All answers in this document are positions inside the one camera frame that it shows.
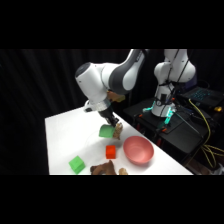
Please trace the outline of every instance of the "red bowl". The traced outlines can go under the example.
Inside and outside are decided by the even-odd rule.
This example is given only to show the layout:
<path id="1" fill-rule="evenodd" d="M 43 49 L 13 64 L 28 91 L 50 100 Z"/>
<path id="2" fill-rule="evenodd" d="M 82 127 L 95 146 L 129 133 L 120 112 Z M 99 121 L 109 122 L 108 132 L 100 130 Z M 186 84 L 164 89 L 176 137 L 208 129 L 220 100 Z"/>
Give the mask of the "red bowl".
<path id="1" fill-rule="evenodd" d="M 148 163 L 154 156 L 152 144 L 145 138 L 134 136 L 124 142 L 126 157 L 136 165 Z"/>

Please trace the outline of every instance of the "green block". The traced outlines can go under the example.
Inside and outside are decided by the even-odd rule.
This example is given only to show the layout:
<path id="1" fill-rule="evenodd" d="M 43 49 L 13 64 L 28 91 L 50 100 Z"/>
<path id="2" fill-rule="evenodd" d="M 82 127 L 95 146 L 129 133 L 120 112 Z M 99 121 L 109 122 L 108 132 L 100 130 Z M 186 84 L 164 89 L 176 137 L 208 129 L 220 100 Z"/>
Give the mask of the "green block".
<path id="1" fill-rule="evenodd" d="M 103 125 L 100 129 L 99 136 L 102 138 L 113 138 L 115 128 L 111 125 Z"/>
<path id="2" fill-rule="evenodd" d="M 77 175 L 86 167 L 79 156 L 75 157 L 75 159 L 69 162 L 69 165 Z"/>

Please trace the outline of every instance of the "wire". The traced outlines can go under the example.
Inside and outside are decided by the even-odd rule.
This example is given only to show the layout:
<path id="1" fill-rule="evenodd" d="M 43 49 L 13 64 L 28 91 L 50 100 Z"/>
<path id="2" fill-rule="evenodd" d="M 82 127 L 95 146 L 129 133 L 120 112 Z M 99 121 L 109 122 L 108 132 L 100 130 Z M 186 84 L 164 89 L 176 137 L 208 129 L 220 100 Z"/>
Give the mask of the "wire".
<path id="1" fill-rule="evenodd" d="M 183 117 L 181 117 L 178 113 L 174 112 L 181 120 L 183 120 L 189 127 L 191 127 L 198 135 L 200 135 L 200 137 L 202 139 L 204 139 L 204 137 L 199 133 L 198 130 L 196 130 L 192 125 L 190 125 Z"/>
<path id="2" fill-rule="evenodd" d="M 176 55 L 174 56 L 173 62 L 174 62 L 174 60 L 176 59 L 177 54 L 179 53 L 179 51 L 180 51 L 180 49 L 177 50 Z M 170 81 L 170 73 L 171 73 L 171 70 L 172 70 L 172 67 L 170 68 L 170 71 L 169 71 L 169 75 L 168 75 L 168 79 L 167 79 L 168 82 Z"/>
<path id="3" fill-rule="evenodd" d="M 184 68 L 183 68 L 183 70 L 182 70 L 182 72 L 181 72 L 181 74 L 180 74 L 179 79 L 177 80 L 177 85 L 179 84 L 179 81 L 180 81 L 182 75 L 184 74 L 184 71 L 185 71 L 185 68 L 186 68 L 187 65 L 188 65 L 188 62 L 189 62 L 190 59 L 192 58 L 193 53 L 194 53 L 194 49 L 193 49 L 193 51 L 191 52 L 191 55 L 190 55 L 190 57 L 188 58 L 188 60 L 187 60 L 187 62 L 186 62 L 186 64 L 185 64 L 185 66 L 184 66 Z"/>
<path id="4" fill-rule="evenodd" d="M 206 143 L 209 141 L 209 139 L 210 139 L 210 137 L 211 137 L 211 129 L 210 129 L 210 126 L 209 126 L 209 124 L 208 124 L 206 118 L 205 118 L 204 115 L 202 114 L 202 112 L 198 109 L 197 106 L 195 106 L 195 105 L 191 102 L 191 99 L 189 99 L 189 102 L 190 102 L 190 104 L 196 109 L 196 111 L 202 116 L 202 118 L 204 119 L 204 121 L 205 121 L 205 123 L 206 123 L 206 125 L 207 125 L 207 127 L 208 127 L 208 132 L 209 132 L 206 141 L 205 141 L 204 144 L 197 150 L 197 152 L 196 152 L 195 155 L 191 158 L 191 160 L 196 156 L 196 154 L 199 152 L 199 150 L 202 149 L 202 151 L 203 151 L 203 153 L 205 154 L 205 157 L 206 157 L 206 159 L 207 159 L 209 165 L 210 165 L 212 168 L 215 168 L 215 167 L 216 167 L 216 164 L 217 164 L 217 163 L 216 163 L 216 159 L 215 159 L 215 155 L 216 155 L 216 156 L 224 156 L 224 155 L 215 153 L 215 152 L 213 152 L 211 149 L 215 149 L 215 150 L 221 151 L 221 152 L 223 152 L 223 153 L 224 153 L 224 150 L 219 149 L 219 148 L 216 148 L 216 147 L 214 147 L 214 146 L 206 145 Z M 209 157 L 208 157 L 208 155 L 207 155 L 206 152 L 211 154 L 211 156 L 212 156 L 212 158 L 213 158 L 213 160 L 214 160 L 214 166 L 212 165 L 212 163 L 211 163 L 211 161 L 210 161 L 210 159 L 209 159 Z"/>
<path id="5" fill-rule="evenodd" d="M 198 82 L 205 82 L 208 85 L 206 89 L 210 89 L 210 84 L 207 81 L 199 79 Z"/>

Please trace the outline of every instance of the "black curtain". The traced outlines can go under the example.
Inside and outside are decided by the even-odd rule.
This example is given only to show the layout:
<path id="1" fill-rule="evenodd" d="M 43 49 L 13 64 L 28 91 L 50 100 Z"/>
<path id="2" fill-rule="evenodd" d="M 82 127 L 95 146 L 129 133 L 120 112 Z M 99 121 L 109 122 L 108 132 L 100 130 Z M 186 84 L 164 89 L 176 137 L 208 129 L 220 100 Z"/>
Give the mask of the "black curtain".
<path id="1" fill-rule="evenodd" d="M 154 68 L 164 61 L 163 50 L 151 50 L 132 94 L 125 103 L 115 105 L 119 115 L 123 116 L 122 110 L 130 104 L 154 96 Z M 86 62 L 121 63 L 129 51 L 1 49 L 0 173 L 48 174 L 44 119 L 85 103 L 86 97 L 74 80 L 76 70 Z M 191 60 L 199 79 L 210 83 L 211 89 L 224 92 L 223 59 L 223 49 L 194 49 Z"/>

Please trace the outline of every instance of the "red block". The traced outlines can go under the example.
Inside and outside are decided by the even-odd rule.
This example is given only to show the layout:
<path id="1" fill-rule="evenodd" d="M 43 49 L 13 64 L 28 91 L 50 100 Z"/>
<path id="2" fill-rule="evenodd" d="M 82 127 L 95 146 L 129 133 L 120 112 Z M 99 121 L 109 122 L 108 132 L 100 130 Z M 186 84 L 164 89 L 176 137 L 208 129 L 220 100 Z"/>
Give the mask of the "red block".
<path id="1" fill-rule="evenodd" d="M 115 147 L 115 145 L 108 145 L 106 147 L 106 158 L 107 159 L 116 159 L 116 147 Z"/>

